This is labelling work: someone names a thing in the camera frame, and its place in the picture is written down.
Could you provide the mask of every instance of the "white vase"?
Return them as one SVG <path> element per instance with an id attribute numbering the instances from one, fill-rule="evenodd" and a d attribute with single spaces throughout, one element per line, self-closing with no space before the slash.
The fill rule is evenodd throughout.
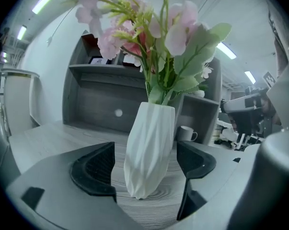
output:
<path id="1" fill-rule="evenodd" d="M 124 176 L 136 199 L 153 193 L 165 176 L 173 146 L 175 109 L 142 102 L 127 141 Z"/>

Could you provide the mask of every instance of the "wooden table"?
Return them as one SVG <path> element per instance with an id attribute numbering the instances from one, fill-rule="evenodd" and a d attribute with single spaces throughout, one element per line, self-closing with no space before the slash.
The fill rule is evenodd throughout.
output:
<path id="1" fill-rule="evenodd" d="M 127 192 L 123 171 L 128 134 L 75 125 L 81 128 L 67 126 L 59 121 L 11 136 L 9 140 L 20 172 L 24 173 L 41 159 L 52 155 L 114 141 L 116 163 L 112 170 L 111 185 L 116 188 L 117 204 L 146 229 L 164 229 L 177 222 L 185 176 L 176 160 L 175 149 L 171 152 L 168 172 L 157 190 L 145 200 L 136 200 Z"/>
<path id="2" fill-rule="evenodd" d="M 9 140 L 21 173 L 46 157 L 114 141 L 116 163 L 112 170 L 111 184 L 116 188 L 117 204 L 145 229 L 164 229 L 170 226 L 180 229 L 181 224 L 186 224 L 185 220 L 178 224 L 175 223 L 177 223 L 176 217 L 182 202 L 185 176 L 176 160 L 176 144 L 171 151 L 167 174 L 156 191 L 144 200 L 136 200 L 129 196 L 124 179 L 123 164 L 127 138 L 127 133 L 80 123 L 68 126 L 58 121 L 11 136 Z M 203 179 L 194 179 L 191 182 L 193 190 L 200 192 L 209 201 L 203 208 L 214 207 L 210 201 L 213 201 L 219 190 L 226 186 L 228 178 L 233 175 L 238 166 L 238 163 L 232 160 L 237 157 L 243 159 L 244 153 L 199 144 L 197 144 L 197 148 L 212 154 L 217 160 L 217 166 L 211 173 Z M 242 190 L 243 186 L 240 187 L 239 193 L 242 193 Z"/>

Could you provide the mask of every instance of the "white wall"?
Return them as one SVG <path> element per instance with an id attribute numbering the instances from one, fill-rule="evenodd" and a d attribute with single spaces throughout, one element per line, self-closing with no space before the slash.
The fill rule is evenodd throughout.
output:
<path id="1" fill-rule="evenodd" d="M 222 87 L 221 99 L 224 99 L 225 101 L 230 101 L 231 100 L 231 91 Z"/>
<path id="2" fill-rule="evenodd" d="M 74 48 L 88 25 L 79 24 L 74 8 L 56 31 L 52 43 L 47 39 L 53 34 L 65 12 L 52 21 L 28 46 L 20 68 L 33 71 L 40 78 L 32 83 L 31 115 L 40 125 L 62 119 L 63 84 Z M 109 26 L 109 20 L 102 26 Z"/>

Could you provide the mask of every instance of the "coffee mug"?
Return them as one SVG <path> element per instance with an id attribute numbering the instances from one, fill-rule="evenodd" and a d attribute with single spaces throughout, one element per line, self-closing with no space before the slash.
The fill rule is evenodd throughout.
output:
<path id="1" fill-rule="evenodd" d="M 197 138 L 197 132 L 193 132 L 193 128 L 187 126 L 180 126 L 180 129 L 177 134 L 177 140 L 187 140 L 195 141 Z"/>

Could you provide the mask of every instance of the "wooden shelving unit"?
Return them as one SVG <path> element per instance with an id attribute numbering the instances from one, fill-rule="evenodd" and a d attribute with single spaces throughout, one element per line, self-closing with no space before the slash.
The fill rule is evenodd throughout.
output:
<path id="1" fill-rule="evenodd" d="M 116 64 L 88 64 L 91 57 L 99 55 L 99 50 L 83 37 L 75 47 L 66 74 L 63 123 L 84 122 L 128 134 L 140 103 L 147 101 L 144 76 L 139 68 L 123 66 L 121 55 L 112 62 Z M 221 99 L 220 63 L 214 59 L 209 67 L 213 71 L 204 82 L 208 85 L 205 98 L 183 94 L 171 104 L 175 107 L 175 132 L 181 125 L 192 127 L 198 133 L 196 142 L 202 144 L 209 143 Z M 122 112 L 121 116 L 116 115 L 117 110 Z"/>

